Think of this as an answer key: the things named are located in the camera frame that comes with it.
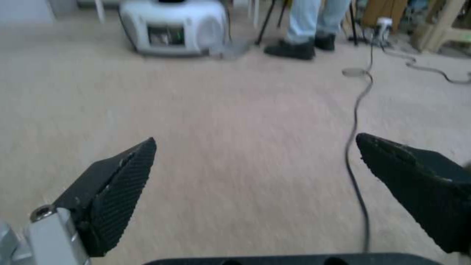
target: white chair leg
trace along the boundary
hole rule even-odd
[[[247,1],[247,16],[249,18],[252,17],[252,5],[253,5],[253,0],[248,0]]]
[[[95,6],[97,7],[98,20],[100,23],[105,22],[105,8],[103,7],[102,0],[95,0]]]
[[[259,26],[259,13],[260,13],[260,0],[255,0],[255,7],[253,11],[253,27]]]

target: white wall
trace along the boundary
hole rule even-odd
[[[52,23],[47,0],[0,0],[0,23]]]

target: blue jeans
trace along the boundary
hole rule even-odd
[[[349,4],[350,0],[326,0],[319,12],[321,0],[293,0],[286,40],[304,43],[316,34],[336,34]]]

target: wooden furniture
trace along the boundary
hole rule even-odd
[[[471,12],[468,12],[461,27],[454,24],[466,0],[430,0],[429,10],[425,23],[417,26],[412,36],[412,45],[420,50],[437,52],[447,41],[471,43]],[[440,12],[437,22],[433,23],[434,16]]]
[[[378,18],[392,18],[392,31],[398,29],[407,0],[369,0],[361,21],[362,27],[376,27]]]

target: person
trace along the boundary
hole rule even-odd
[[[321,12],[321,0],[293,0],[290,25],[284,40],[267,46],[266,54],[312,60],[314,47],[334,51],[335,36],[350,4],[350,0],[326,0]]]

